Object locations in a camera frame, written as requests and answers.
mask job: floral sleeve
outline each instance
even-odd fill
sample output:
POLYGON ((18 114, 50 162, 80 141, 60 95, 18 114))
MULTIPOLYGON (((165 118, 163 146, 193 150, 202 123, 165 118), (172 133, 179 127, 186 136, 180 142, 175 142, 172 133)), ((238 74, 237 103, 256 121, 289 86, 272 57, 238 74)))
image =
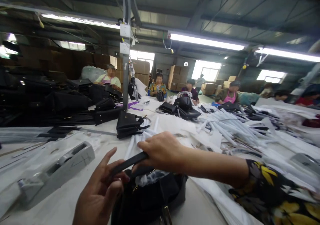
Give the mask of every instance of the floral sleeve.
POLYGON ((272 168, 247 160, 249 181, 230 189, 234 200, 264 224, 320 224, 320 202, 272 168))

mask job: window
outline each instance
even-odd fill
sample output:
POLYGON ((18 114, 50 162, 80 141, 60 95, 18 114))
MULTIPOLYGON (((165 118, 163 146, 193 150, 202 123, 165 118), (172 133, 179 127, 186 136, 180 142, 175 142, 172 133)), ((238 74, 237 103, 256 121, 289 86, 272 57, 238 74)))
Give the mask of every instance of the window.
POLYGON ((86 50, 86 45, 83 43, 64 42, 64 41, 56 41, 56 42, 60 44, 61 47, 66 49, 72 49, 72 50, 78 50, 78 51, 86 50))
POLYGON ((282 83, 286 75, 283 72, 261 70, 257 80, 265 80, 268 83, 282 83))
MULTIPOLYGON (((16 43, 16 41, 17 41, 16 36, 13 33, 10 33, 7 41, 12 42, 12 43, 16 43)), ((1 57, 10 58, 10 54, 18 54, 18 53, 16 51, 13 51, 13 50, 6 48, 3 45, 0 46, 0 56, 1 57)))
POLYGON ((197 60, 194 66, 192 78, 197 80, 201 74, 206 81, 215 81, 218 77, 221 63, 197 60))
POLYGON ((131 59, 149 62, 150 63, 150 71, 149 72, 151 73, 151 70, 153 67, 153 61, 154 61, 154 53, 130 50, 130 57, 131 57, 131 59))

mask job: black hair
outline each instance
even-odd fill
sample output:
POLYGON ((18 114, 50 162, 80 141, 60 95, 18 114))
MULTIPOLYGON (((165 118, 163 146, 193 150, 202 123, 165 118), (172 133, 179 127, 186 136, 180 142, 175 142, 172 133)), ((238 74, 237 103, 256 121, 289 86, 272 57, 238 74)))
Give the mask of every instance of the black hair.
POLYGON ((288 90, 278 90, 274 93, 274 97, 276 96, 282 97, 282 96, 289 96, 289 95, 290 95, 290 92, 288 90))
POLYGON ((240 87, 240 81, 235 80, 230 83, 230 87, 240 87))
POLYGON ((196 84, 196 80, 194 80, 194 79, 192 79, 192 78, 189 78, 189 79, 187 80, 187 84, 188 84, 188 83, 193 86, 193 85, 196 84))
POLYGON ((157 73, 157 74, 156 74, 156 78, 157 78, 157 77, 162 77, 162 78, 163 78, 163 74, 162 74, 162 73, 157 73))
POLYGON ((307 92, 307 93, 303 94, 302 97, 311 97, 311 96, 315 96, 318 94, 320 94, 319 91, 311 91, 311 92, 307 92))
POLYGON ((110 69, 110 68, 111 68, 112 70, 114 70, 114 66, 113 66, 112 64, 107 64, 107 70, 110 69))

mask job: worker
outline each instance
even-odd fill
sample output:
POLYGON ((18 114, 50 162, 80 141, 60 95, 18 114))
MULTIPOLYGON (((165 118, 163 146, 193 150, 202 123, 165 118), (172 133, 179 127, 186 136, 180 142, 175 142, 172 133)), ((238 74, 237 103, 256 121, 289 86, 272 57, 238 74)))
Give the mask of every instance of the worker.
POLYGON ((163 81, 163 74, 157 73, 156 74, 156 81, 154 83, 151 83, 149 86, 149 96, 156 97, 158 90, 163 92, 163 95, 165 96, 167 94, 167 88, 163 81))
POLYGON ((278 102, 284 102, 284 100, 286 100, 289 96, 290 92, 287 90, 278 90, 275 92, 274 96, 272 98, 268 98, 268 99, 272 99, 274 101, 278 101, 278 102))
POLYGON ((195 85, 196 81, 192 78, 187 80, 187 84, 186 87, 183 87, 181 89, 181 92, 191 92, 192 93, 192 102, 193 104, 196 106, 197 104, 199 104, 199 98, 198 98, 198 93, 197 90, 193 88, 193 86, 195 85))
MULTIPOLYGON (((234 200, 265 225, 320 223, 317 194, 296 185, 263 163, 225 154, 183 146, 170 132, 163 132, 138 147, 148 159, 136 164, 155 169, 206 178, 231 185, 234 200)), ((129 181, 124 172, 110 178, 111 171, 123 160, 108 164, 116 148, 109 151, 81 192, 73 225, 107 224, 113 206, 129 181)))
POLYGON ((319 97, 320 97, 320 92, 317 92, 317 91, 307 92, 296 101, 296 105, 302 106, 302 107, 312 106, 314 105, 313 100, 316 100, 319 97))
POLYGON ((260 93, 260 97, 269 98, 269 97, 272 97, 272 93, 273 93, 272 83, 266 83, 264 85, 263 91, 260 93))
POLYGON ((200 77, 197 79, 196 81, 196 90, 197 90, 197 94, 199 95, 199 92, 201 90, 201 86, 202 84, 206 83, 206 80, 204 80, 203 78, 203 74, 200 75, 200 77))
POLYGON ((239 102, 238 90, 240 87, 239 81, 230 83, 229 88, 222 89, 215 98, 215 102, 223 104, 226 102, 237 103, 239 102))
POLYGON ((115 69, 112 64, 107 64, 107 73, 98 77, 94 83, 99 85, 111 84, 114 89, 118 91, 121 90, 121 82, 119 78, 116 77, 115 69))

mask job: hand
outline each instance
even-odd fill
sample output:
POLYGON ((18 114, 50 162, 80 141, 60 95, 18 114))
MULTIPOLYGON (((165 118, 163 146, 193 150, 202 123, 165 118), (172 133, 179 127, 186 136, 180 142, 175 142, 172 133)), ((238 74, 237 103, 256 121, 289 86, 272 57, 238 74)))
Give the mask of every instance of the hand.
POLYGON ((145 151, 149 158, 134 166, 153 166, 167 172, 182 172, 184 154, 188 148, 184 147, 170 132, 162 132, 145 142, 139 142, 138 147, 145 151))
POLYGON ((117 174, 114 178, 110 177, 113 168, 124 162, 124 160, 118 160, 108 165, 116 151, 115 147, 104 156, 81 192, 73 225, 106 225, 108 223, 113 206, 123 192, 123 182, 129 182, 125 172, 117 174))

